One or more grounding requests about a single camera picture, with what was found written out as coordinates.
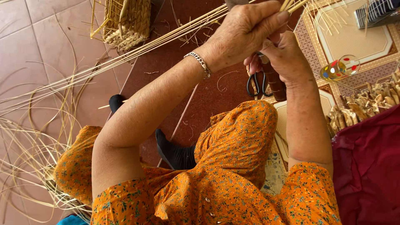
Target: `black sock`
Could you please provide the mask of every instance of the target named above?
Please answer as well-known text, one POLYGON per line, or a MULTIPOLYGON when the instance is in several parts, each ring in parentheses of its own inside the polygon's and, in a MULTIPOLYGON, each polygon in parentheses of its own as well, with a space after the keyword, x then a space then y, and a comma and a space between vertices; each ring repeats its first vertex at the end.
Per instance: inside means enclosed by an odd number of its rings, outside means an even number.
POLYGON ((112 113, 115 113, 123 104, 124 98, 120 94, 116 94, 111 96, 108 104, 110 105, 110 109, 112 113))
POLYGON ((172 169, 193 169, 196 166, 194 160, 195 145, 190 147, 176 146, 165 138, 165 134, 160 129, 156 130, 156 140, 158 153, 172 169))

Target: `pile of bark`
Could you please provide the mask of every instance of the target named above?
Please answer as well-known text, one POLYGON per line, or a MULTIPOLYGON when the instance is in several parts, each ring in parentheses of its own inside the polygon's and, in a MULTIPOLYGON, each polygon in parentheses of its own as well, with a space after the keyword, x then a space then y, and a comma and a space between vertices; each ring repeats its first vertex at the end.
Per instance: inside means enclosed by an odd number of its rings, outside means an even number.
POLYGON ((351 96, 340 96, 344 107, 335 105, 326 116, 331 137, 345 127, 352 126, 369 117, 400 104, 400 79, 395 74, 394 81, 367 83, 368 89, 351 96))

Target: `maroon fabric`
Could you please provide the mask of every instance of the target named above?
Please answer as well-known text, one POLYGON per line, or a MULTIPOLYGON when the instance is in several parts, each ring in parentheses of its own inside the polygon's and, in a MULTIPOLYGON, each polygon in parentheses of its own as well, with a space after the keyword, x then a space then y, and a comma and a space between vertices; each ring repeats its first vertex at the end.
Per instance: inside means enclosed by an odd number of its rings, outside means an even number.
POLYGON ((332 148, 343 225, 400 225, 400 107, 341 130, 332 148))

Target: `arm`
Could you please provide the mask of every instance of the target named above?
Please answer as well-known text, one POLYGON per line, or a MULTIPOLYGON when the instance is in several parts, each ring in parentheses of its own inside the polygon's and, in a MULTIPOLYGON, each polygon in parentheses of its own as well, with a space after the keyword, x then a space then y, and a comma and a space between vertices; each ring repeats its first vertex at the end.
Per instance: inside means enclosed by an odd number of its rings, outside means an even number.
MULTIPOLYGON (((194 52, 203 58, 211 72, 244 60, 266 37, 275 31, 284 32, 286 28, 281 27, 289 15, 277 13, 279 9, 277 1, 235 6, 215 34, 194 52)), ((189 56, 139 90, 117 110, 93 147, 93 198, 114 184, 144 177, 139 144, 205 75, 199 62, 189 56)))
MULTIPOLYGON (((287 31, 275 44, 265 40, 261 52, 269 57, 287 88, 289 168, 300 162, 313 162, 332 174, 332 146, 317 83, 296 37, 287 31)), ((250 64, 252 70, 259 65, 257 58, 247 58, 244 63, 250 64)))

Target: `glass cup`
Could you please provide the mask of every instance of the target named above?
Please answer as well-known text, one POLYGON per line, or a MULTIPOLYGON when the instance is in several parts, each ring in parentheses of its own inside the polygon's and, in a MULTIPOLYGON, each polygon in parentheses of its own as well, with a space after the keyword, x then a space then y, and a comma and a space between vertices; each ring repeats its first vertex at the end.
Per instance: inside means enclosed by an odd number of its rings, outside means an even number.
POLYGON ((340 80, 345 77, 354 76, 360 70, 360 61, 353 55, 345 55, 339 60, 324 66, 320 76, 324 80, 340 80))

